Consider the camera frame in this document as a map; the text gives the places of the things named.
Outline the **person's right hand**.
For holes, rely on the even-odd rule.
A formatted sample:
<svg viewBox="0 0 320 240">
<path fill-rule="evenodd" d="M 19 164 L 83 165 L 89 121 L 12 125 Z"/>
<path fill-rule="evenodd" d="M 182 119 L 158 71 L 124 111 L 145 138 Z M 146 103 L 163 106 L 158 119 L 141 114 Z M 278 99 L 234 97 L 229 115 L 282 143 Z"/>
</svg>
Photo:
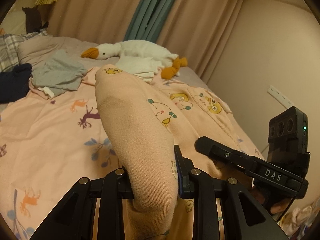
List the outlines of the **person's right hand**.
<svg viewBox="0 0 320 240">
<path fill-rule="evenodd" d="M 293 194 L 288 192 L 289 176 L 266 161 L 250 156 L 243 163 L 221 157 L 211 158 L 226 178 L 234 177 L 272 214 L 284 211 Z"/>
</svg>

